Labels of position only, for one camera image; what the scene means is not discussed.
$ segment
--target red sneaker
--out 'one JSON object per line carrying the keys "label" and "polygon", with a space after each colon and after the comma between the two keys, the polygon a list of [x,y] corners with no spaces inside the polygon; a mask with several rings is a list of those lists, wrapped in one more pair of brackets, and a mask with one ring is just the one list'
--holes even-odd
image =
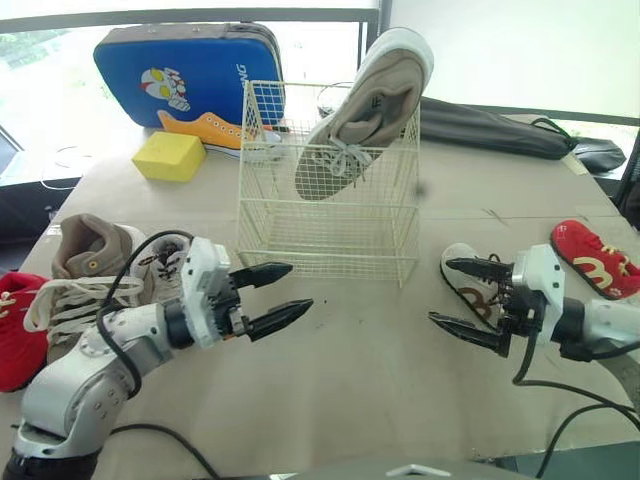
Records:
{"label": "red sneaker", "polygon": [[589,285],[609,300],[640,290],[640,269],[618,249],[604,245],[580,222],[566,220],[553,229],[551,246]]}
{"label": "red sneaker", "polygon": [[23,319],[46,278],[9,272],[0,278],[0,392],[25,387],[47,360],[47,332],[29,333]]}

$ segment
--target white wire basket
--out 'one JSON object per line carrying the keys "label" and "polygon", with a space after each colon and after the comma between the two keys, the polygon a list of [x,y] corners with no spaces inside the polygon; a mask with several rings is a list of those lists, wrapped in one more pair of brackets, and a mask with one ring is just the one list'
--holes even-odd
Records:
{"label": "white wire basket", "polygon": [[[238,255],[245,266],[281,261],[293,264],[298,276],[402,286],[418,260],[419,109],[389,147],[364,149],[375,160],[355,182],[344,186],[343,179],[322,175],[312,179],[317,185],[296,184],[302,155],[338,151],[306,143],[321,120],[318,96],[327,88],[346,88],[346,94],[349,87],[246,84]],[[272,143],[270,129],[280,143]],[[339,188],[329,185],[336,181]],[[305,188],[337,193],[309,201],[301,196]]]}

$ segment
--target white sneaker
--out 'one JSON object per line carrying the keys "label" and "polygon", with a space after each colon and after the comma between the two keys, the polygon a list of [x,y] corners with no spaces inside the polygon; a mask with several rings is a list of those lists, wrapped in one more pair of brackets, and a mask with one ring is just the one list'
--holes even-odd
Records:
{"label": "white sneaker", "polygon": [[161,237],[151,245],[153,255],[140,261],[149,265],[152,277],[151,303],[163,303],[182,295],[180,270],[189,252],[189,242],[178,235]]}
{"label": "white sneaker", "polygon": [[[116,225],[88,213],[60,223],[62,241],[51,264],[54,280],[38,291],[24,318],[27,331],[48,330],[50,343],[82,332],[95,315],[115,276],[145,240],[136,228]],[[146,267],[134,266],[114,300],[124,307],[139,305]]]}
{"label": "white sneaker", "polygon": [[[478,252],[466,243],[450,245],[442,253],[440,273],[447,285],[473,310],[484,326],[490,330],[496,330],[496,323],[500,316],[500,306],[496,302],[498,284],[449,268],[446,262],[454,258],[480,258]],[[500,258],[492,253],[489,255],[489,260],[499,262]]]}
{"label": "white sneaker", "polygon": [[337,111],[310,133],[296,169],[296,190],[304,200],[323,200],[356,181],[420,104],[433,53],[422,36],[392,28],[373,43],[349,95]]}

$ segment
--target blue case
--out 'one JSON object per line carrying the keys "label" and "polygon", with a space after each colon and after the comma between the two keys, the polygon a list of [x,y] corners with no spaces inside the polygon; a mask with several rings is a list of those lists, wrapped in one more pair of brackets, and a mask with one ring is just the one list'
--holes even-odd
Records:
{"label": "blue case", "polygon": [[[179,120],[212,112],[242,124],[244,82],[282,81],[273,33],[255,23],[170,24],[116,28],[93,58],[122,108],[139,125],[161,127],[158,110]],[[267,124],[283,116],[284,92],[263,113]]]}

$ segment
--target table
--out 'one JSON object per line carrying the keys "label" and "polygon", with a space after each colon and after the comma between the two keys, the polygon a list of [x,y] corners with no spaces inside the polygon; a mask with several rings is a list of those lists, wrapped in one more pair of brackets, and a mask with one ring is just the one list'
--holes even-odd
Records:
{"label": "table", "polygon": [[[48,274],[60,240],[56,225],[91,212],[147,234],[179,227],[235,244],[238,161],[210,153],[188,184],[144,179],[128,160],[106,159],[63,205],[23,265]],[[608,243],[635,254],[640,240],[589,175],[567,162],[423,143],[421,258],[403,289],[391,282],[285,278],[243,293],[251,315],[313,297],[298,322],[251,344],[179,352],[144,380],[120,423],[157,422],[189,438],[223,476],[297,472],[365,455],[481,458],[543,449],[559,422],[588,401],[571,393],[516,388],[511,378],[524,341],[509,359],[455,339],[426,319],[436,310],[470,318],[445,286],[440,254],[454,242],[503,260],[548,240],[553,226],[578,218]],[[238,259],[232,258],[236,266]],[[567,269],[568,296],[595,293]],[[597,364],[561,359],[540,348],[530,378],[568,382],[628,403]],[[12,441],[21,393],[0,396],[0,452]],[[585,415],[561,448],[636,439],[616,413]],[[203,476],[171,440],[135,432],[107,442],[98,480],[169,480]]]}

